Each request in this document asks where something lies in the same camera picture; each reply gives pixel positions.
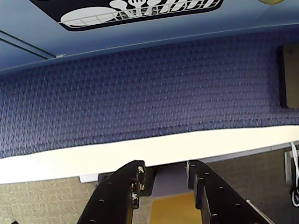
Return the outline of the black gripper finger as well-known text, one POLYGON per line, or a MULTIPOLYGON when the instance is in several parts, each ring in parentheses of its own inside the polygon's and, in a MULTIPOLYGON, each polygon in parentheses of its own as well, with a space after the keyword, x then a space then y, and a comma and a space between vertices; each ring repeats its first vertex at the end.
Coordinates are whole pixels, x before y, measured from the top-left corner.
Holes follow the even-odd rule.
POLYGON ((199 160, 186 163, 188 188, 204 224, 272 224, 266 214, 244 199, 217 172, 199 160))
POLYGON ((99 182, 79 224, 131 224, 145 190, 145 162, 134 160, 99 182))

